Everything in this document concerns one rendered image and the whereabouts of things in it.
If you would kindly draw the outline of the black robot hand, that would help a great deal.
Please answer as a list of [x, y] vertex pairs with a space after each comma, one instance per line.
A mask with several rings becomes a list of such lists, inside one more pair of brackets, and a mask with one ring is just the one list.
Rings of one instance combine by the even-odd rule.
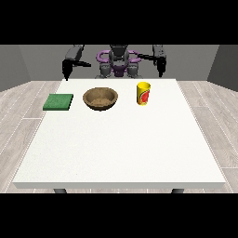
[[72, 71], [73, 71], [73, 67], [90, 67], [91, 64], [84, 62], [84, 61], [80, 61], [80, 60], [75, 60], [75, 59], [65, 59], [62, 62], [62, 73], [63, 76], [65, 78], [65, 80], [68, 80]]
[[155, 56], [143, 55], [143, 54], [138, 54], [138, 57], [143, 60], [152, 61], [155, 64], [155, 66], [157, 67], [159, 77], [163, 76], [163, 74], [165, 73], [165, 66], [166, 66], [166, 58], [165, 57], [155, 57]]

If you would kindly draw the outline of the yellow cup with melon print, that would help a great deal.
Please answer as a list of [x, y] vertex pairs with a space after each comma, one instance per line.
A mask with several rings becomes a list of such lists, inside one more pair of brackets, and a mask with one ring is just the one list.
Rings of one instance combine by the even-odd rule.
[[139, 82], [137, 84], [137, 103], [144, 106], [148, 103], [151, 85], [148, 82]]

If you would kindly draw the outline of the green square pad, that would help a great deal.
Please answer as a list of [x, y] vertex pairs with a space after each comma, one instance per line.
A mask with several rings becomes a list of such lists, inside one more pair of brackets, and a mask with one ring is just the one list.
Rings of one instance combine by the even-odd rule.
[[43, 106], [44, 111], [68, 111], [73, 94], [50, 94]]

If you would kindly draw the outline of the brown wooden bowl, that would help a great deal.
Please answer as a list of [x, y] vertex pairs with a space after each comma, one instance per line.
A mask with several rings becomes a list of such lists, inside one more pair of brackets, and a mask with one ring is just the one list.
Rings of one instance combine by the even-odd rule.
[[116, 91], [109, 87], [94, 87], [88, 89], [83, 96], [84, 103], [94, 111], [110, 109], [118, 99]]

